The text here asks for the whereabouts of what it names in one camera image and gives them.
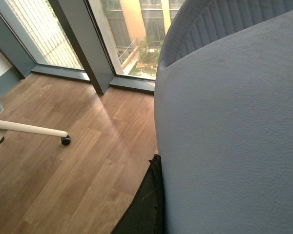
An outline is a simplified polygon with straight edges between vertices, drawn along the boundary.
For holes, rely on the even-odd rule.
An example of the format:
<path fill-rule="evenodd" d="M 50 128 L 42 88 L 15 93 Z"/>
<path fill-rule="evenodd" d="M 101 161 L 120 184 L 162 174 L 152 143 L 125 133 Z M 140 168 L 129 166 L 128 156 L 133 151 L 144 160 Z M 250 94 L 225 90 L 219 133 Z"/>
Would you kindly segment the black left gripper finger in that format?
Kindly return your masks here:
<path fill-rule="evenodd" d="M 162 234 L 164 232 L 164 186 L 161 157 L 149 161 L 147 172 L 113 234 Z"/>

